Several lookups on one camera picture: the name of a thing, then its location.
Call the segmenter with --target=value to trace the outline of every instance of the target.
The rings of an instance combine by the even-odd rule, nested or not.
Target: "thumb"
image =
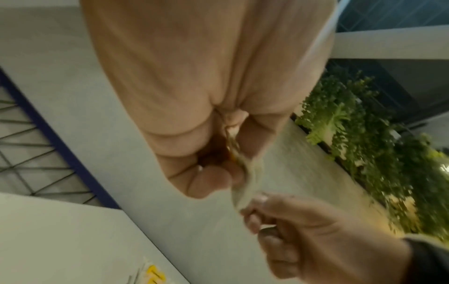
[[[261,156],[274,142],[291,113],[248,116],[236,137],[241,152],[250,159]]]
[[[340,213],[332,206],[311,198],[284,194],[258,194],[250,205],[259,213],[299,226],[327,226],[339,220]]]

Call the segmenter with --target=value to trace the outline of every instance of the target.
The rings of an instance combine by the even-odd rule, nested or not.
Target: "dark sleeve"
[[[404,284],[449,283],[449,251],[423,241],[405,240],[413,257]]]

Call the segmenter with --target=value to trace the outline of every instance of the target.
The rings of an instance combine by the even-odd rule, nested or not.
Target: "hand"
[[[202,198],[244,179],[323,72],[305,57],[335,0],[81,0],[98,59],[168,180]]]
[[[308,284],[400,284],[412,252],[405,241],[376,231],[317,200],[256,196],[242,211],[258,234],[271,272]],[[261,229],[262,225],[275,225]]]

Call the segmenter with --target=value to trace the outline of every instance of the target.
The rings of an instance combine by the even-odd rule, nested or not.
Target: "blue frame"
[[[37,112],[33,105],[28,101],[19,88],[10,80],[3,69],[0,68],[0,86],[3,86],[15,100],[17,105],[22,108],[36,127],[46,136],[50,143],[59,152],[66,163],[75,171],[90,191],[96,195],[98,200],[108,208],[120,209],[115,200],[86,169],[80,160],[67,147],[56,132],[48,125],[44,118]]]

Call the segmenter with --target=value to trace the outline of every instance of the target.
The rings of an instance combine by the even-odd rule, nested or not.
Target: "hanging plant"
[[[428,137],[394,135],[401,127],[390,123],[374,99],[378,93],[372,80],[342,69],[325,73],[296,123],[310,130],[311,144],[322,142],[330,131],[331,157],[342,158],[352,178],[385,205],[391,221],[406,233],[449,240],[446,157],[430,147]]]

